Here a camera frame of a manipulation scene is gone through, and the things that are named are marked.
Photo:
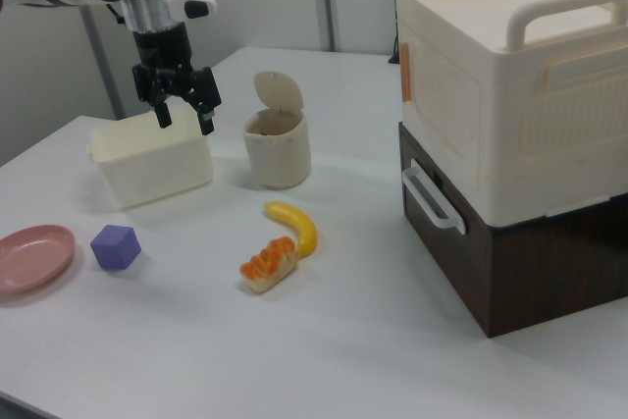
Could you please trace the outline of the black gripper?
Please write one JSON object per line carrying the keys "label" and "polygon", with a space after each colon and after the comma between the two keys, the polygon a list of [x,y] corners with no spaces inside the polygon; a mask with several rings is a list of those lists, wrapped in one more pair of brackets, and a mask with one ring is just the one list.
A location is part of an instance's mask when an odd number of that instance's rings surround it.
{"label": "black gripper", "polygon": [[137,96],[152,107],[160,128],[172,124],[166,99],[177,96],[196,111],[201,133],[212,133],[214,109],[221,104],[221,96],[212,70],[192,66],[185,25],[135,32],[133,39],[140,59],[132,67]]}

